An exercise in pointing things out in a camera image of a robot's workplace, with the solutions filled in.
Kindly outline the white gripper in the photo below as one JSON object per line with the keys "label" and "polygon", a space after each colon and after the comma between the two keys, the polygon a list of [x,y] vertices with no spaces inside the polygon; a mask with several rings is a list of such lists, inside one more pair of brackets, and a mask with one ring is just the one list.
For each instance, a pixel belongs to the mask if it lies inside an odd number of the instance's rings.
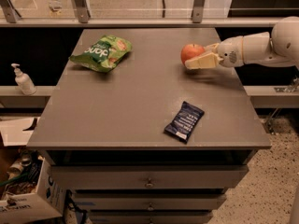
{"label": "white gripper", "polygon": [[227,38],[220,44],[204,46],[204,49],[206,52],[185,62],[187,69],[215,68],[218,64],[224,67],[240,67],[244,64],[242,36]]}

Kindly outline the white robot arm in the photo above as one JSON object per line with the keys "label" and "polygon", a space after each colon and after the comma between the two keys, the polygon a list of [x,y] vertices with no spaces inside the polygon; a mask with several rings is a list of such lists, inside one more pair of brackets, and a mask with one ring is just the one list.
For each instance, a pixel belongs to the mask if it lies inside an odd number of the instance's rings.
{"label": "white robot arm", "polygon": [[189,70],[240,67],[256,63],[266,67],[299,65],[299,18],[287,17],[274,25],[272,32],[235,36],[205,47],[188,59]]}

